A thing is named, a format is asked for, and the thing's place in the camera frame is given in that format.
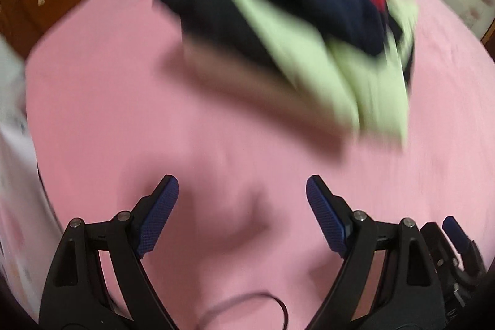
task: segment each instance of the metal screw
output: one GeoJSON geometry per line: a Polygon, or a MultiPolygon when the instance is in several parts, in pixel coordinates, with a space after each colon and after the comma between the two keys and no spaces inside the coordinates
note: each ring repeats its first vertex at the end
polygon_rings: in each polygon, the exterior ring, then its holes
{"type": "Polygon", "coordinates": [[[121,211],[119,214],[117,214],[118,221],[127,221],[130,218],[131,218],[130,211],[121,211]]]}
{"type": "Polygon", "coordinates": [[[352,215],[358,221],[364,221],[365,219],[368,218],[367,214],[361,210],[356,210],[354,213],[352,213],[352,215]]]}
{"type": "Polygon", "coordinates": [[[80,219],[80,218],[74,218],[72,220],[70,220],[70,223],[69,225],[72,227],[72,228],[77,228],[78,226],[81,225],[83,221],[80,219]]]}
{"type": "Polygon", "coordinates": [[[403,220],[403,222],[404,222],[404,225],[409,227],[409,228],[413,228],[416,225],[416,223],[414,222],[414,220],[412,218],[405,218],[403,220]]]}

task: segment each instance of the wire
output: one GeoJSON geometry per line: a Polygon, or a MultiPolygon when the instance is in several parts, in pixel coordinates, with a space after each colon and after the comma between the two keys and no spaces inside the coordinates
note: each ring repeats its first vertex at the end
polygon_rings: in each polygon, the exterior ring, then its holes
{"type": "Polygon", "coordinates": [[[231,299],[227,299],[224,302],[220,302],[218,305],[216,305],[215,307],[213,307],[203,315],[199,323],[196,325],[195,330],[203,330],[211,322],[213,322],[214,319],[216,319],[219,315],[221,315],[225,311],[228,311],[229,309],[232,309],[233,307],[240,305],[243,302],[255,298],[273,299],[276,303],[278,303],[284,314],[284,325],[282,327],[282,330],[287,330],[287,327],[289,326],[289,311],[287,310],[287,307],[285,306],[284,302],[282,302],[281,299],[277,298],[276,296],[266,291],[243,294],[243,295],[235,296],[231,299]]]}

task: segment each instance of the bed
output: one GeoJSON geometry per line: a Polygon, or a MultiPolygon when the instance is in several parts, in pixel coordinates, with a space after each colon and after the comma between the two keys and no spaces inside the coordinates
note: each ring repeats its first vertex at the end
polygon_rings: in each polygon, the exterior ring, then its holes
{"type": "MultiPolygon", "coordinates": [[[[305,328],[337,275],[304,195],[320,174],[352,208],[419,225],[455,215],[495,256],[495,66],[441,0],[420,16],[405,151],[341,142],[199,85],[180,24],[153,0],[0,0],[2,32],[28,55],[27,112],[57,218],[103,221],[164,174],[178,204],[144,267],[180,328],[268,290],[305,328]]],[[[117,302],[108,260],[105,275],[117,302]]],[[[279,307],[243,306],[218,328],[277,328],[279,307]]]]}

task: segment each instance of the light green cloth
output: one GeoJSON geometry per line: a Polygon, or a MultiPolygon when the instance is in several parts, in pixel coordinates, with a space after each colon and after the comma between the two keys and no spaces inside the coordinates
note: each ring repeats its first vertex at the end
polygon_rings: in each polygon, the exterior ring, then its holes
{"type": "MultiPolygon", "coordinates": [[[[408,102],[402,63],[394,39],[377,61],[339,41],[325,44],[318,30],[267,0],[232,0],[288,81],[303,88],[340,125],[407,137],[408,102]]],[[[392,0],[390,13],[404,30],[400,54],[412,44],[412,4],[392,0]],[[403,10],[411,12],[402,18],[403,10]]]]}

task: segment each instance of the blue gripper pad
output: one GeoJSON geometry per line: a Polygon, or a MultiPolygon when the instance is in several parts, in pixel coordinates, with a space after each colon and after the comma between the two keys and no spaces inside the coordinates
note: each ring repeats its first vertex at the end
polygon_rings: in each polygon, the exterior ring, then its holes
{"type": "Polygon", "coordinates": [[[306,197],[318,224],[320,224],[328,246],[344,258],[347,252],[345,227],[315,182],[314,177],[310,177],[306,182],[306,197]]]}
{"type": "Polygon", "coordinates": [[[140,227],[139,243],[136,249],[136,253],[140,258],[145,253],[151,252],[157,244],[161,231],[178,197],[179,182],[175,177],[171,176],[140,227]]]}
{"type": "Polygon", "coordinates": [[[465,253],[468,251],[471,239],[469,239],[453,216],[448,216],[444,220],[441,228],[445,231],[450,241],[454,244],[458,253],[465,253]]]}

